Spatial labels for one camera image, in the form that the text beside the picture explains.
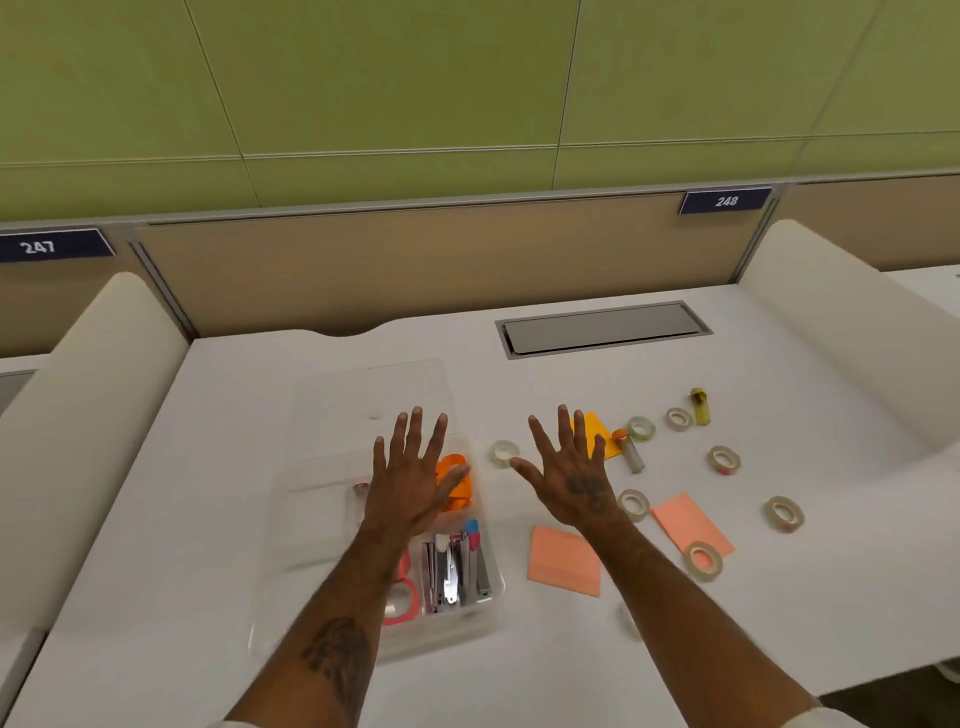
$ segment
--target number sign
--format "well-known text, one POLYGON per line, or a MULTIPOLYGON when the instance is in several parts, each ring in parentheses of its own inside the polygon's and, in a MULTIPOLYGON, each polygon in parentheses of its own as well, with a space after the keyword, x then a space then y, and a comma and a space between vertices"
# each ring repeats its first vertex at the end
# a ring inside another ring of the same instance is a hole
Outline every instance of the number sign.
POLYGON ((0 234, 0 263, 104 257, 113 249, 96 228, 0 234))
POLYGON ((701 212, 732 212, 734 210, 760 209, 767 203, 773 187, 749 189, 712 189, 706 192, 687 192, 680 205, 681 215, 701 212))

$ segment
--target hand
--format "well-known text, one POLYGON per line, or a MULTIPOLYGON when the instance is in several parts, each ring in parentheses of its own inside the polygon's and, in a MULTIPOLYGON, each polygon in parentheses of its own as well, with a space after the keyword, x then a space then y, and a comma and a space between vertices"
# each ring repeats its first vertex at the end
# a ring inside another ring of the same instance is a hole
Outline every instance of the hand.
POLYGON ((593 455, 587 456, 587 427, 584 413, 573 413, 574 428, 566 405, 557 408, 560 451, 553 449, 550 438, 533 415, 530 431, 543 458, 543 473, 533 463, 520 457, 510 460, 510 467, 534 487, 537 497, 557 521, 583 530, 592 522, 620 514, 613 488, 604 470, 606 442, 597 435, 593 455))
POLYGON ((450 492, 470 472, 469 465, 451 468, 437 484, 437 459, 444 449, 446 415, 437 418, 433 436, 420 455, 420 425, 423 410, 414 407, 407 429, 407 413, 396 418, 390 439, 390 461, 383 451, 383 438, 373 443, 373 478, 367 495, 367 510, 361 529, 400 529, 407 540, 426 530, 444 507, 450 492))

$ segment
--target finger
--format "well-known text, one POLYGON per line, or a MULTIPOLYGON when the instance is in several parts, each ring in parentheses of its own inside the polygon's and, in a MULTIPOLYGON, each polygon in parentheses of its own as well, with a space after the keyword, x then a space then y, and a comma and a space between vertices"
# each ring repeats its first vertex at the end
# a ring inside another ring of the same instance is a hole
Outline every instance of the finger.
POLYGON ((444 437, 446 436, 446 413, 441 412, 437 418, 437 423, 433 426, 433 436, 430 442, 426 444, 426 452, 423 454, 423 463, 428 468, 436 468, 437 461, 440 459, 440 453, 444 451, 444 437))
POLYGON ((597 435, 593 438, 593 462, 599 465, 603 465, 603 461, 607 459, 607 441, 604 439, 603 435, 597 435))
POLYGON ((535 491, 540 489, 543 484, 543 475, 536 465, 522 457, 512 457, 510 458, 510 467, 516 471, 517 475, 530 483, 535 491))
POLYGON ((543 461, 546 462, 546 459, 556 455, 557 451, 553 449, 553 443, 550 442, 550 438, 543 431, 540 420, 530 415, 528 422, 530 423, 530 431, 534 435, 534 442, 537 444, 537 450, 540 452, 543 461))
POLYGON ((437 485, 437 497, 440 500, 446 500, 453 493, 453 489, 460 485, 461 481, 467 477, 470 472, 469 465, 455 465, 447 471, 444 479, 437 485))
POLYGON ((387 456, 383 453, 383 438, 373 441, 373 477, 377 477, 387 470, 387 456))
POLYGON ((573 430, 570 429, 570 413, 565 404, 557 407, 557 437, 560 439, 560 449, 573 447, 573 430))
POLYGON ((573 447, 577 452, 587 454, 587 425, 584 422, 584 413, 579 409, 573 413, 573 447))
POLYGON ((407 447, 403 451, 407 457, 420 457, 420 425, 423 422, 423 410, 414 407, 410 418, 410 432, 407 433, 407 447))
POLYGON ((399 459, 403 455, 403 435, 407 431, 407 413, 400 412, 396 416, 394 425, 394 436, 390 438, 390 462, 399 459))

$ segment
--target hand tattoo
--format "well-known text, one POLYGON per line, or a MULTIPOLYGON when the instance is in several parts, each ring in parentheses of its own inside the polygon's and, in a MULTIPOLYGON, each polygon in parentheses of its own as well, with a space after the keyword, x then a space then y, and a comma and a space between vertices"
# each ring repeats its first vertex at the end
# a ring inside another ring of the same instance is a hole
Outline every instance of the hand tattoo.
POLYGON ((603 478, 596 475, 571 475, 564 482, 564 486, 574 496, 587 496, 587 508, 594 513, 602 511, 606 505, 603 495, 609 486, 603 478))
POLYGON ((333 688, 347 721, 355 726, 373 672, 370 641, 349 617, 336 617, 317 632, 300 658, 314 672, 321 672, 333 688))

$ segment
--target green wall panel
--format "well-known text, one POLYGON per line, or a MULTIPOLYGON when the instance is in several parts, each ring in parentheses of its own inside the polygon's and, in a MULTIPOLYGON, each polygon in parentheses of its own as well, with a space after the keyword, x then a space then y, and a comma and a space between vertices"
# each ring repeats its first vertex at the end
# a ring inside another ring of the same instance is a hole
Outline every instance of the green wall panel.
POLYGON ((554 149, 249 159, 265 206, 550 189, 554 149))
POLYGON ((244 154, 556 144, 577 0, 188 0, 244 154))
POLYGON ((801 141, 561 147, 555 189, 755 180, 787 174, 801 141))
POLYGON ((960 131, 960 2, 888 0, 817 133, 960 131))
POLYGON ((795 175, 899 172, 960 167, 960 133, 828 136, 806 142, 795 175))
POLYGON ((256 207, 239 159, 0 167, 0 220, 256 207))
POLYGON ((0 0, 0 162, 236 155, 182 0, 0 0))
POLYGON ((804 135, 877 0, 583 0, 564 143, 804 135))

